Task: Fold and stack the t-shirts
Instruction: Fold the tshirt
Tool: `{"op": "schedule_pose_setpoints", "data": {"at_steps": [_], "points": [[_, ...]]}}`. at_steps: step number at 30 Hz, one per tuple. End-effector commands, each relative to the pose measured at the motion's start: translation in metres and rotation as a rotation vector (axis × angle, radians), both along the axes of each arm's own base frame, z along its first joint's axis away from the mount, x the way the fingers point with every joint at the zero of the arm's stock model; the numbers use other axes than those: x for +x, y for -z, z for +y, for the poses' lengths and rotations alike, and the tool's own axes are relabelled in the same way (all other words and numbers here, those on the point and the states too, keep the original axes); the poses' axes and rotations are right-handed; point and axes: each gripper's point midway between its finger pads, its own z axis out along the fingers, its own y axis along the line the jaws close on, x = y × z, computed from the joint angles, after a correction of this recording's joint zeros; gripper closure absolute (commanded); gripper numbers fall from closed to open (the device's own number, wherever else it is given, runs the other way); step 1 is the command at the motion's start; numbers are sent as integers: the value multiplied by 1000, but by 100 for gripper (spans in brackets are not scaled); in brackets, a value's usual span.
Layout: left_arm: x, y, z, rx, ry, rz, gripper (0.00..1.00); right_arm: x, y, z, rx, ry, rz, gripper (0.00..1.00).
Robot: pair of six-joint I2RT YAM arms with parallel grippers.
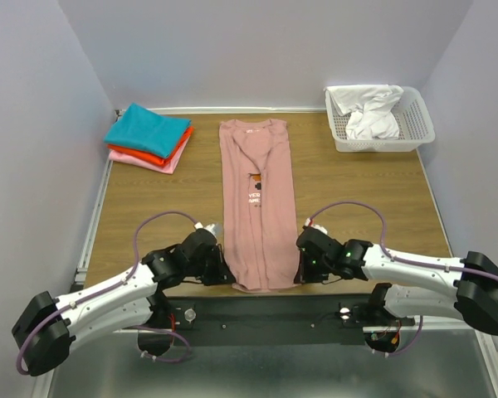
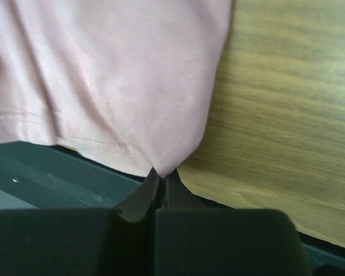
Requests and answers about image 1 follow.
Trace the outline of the dusty pink t-shirt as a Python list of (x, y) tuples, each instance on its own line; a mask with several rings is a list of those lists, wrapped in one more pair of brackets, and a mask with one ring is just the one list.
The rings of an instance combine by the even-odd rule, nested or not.
[(219, 127), (223, 253), (237, 287), (289, 289), (299, 265), (287, 123), (231, 119)]

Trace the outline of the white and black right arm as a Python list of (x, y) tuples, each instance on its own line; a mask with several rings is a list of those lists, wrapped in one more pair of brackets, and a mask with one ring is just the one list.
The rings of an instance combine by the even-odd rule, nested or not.
[(464, 258), (427, 257), (388, 250), (366, 240), (341, 244), (325, 229), (306, 226), (296, 241), (296, 281), (376, 280), (372, 304), (395, 318), (455, 318), (498, 336), (498, 266), (470, 251)]

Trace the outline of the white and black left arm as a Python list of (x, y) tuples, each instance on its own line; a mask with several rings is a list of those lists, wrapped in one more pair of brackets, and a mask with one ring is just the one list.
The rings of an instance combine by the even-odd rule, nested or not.
[(40, 376), (86, 342), (121, 328), (142, 328), (170, 316), (164, 292), (194, 278), (205, 286), (233, 284), (216, 236), (198, 228), (183, 242), (153, 250), (115, 277), (72, 294), (32, 297), (12, 327), (17, 371)]

